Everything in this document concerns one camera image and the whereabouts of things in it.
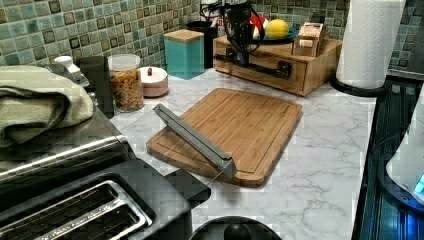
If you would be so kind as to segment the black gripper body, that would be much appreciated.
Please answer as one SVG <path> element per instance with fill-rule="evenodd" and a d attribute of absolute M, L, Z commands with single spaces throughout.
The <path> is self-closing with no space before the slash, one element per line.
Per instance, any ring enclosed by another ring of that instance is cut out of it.
<path fill-rule="evenodd" d="M 250 1 L 236 1 L 225 4 L 227 40 L 237 50 L 242 64 L 249 63 L 249 47 L 253 27 L 250 24 L 252 4 Z"/>

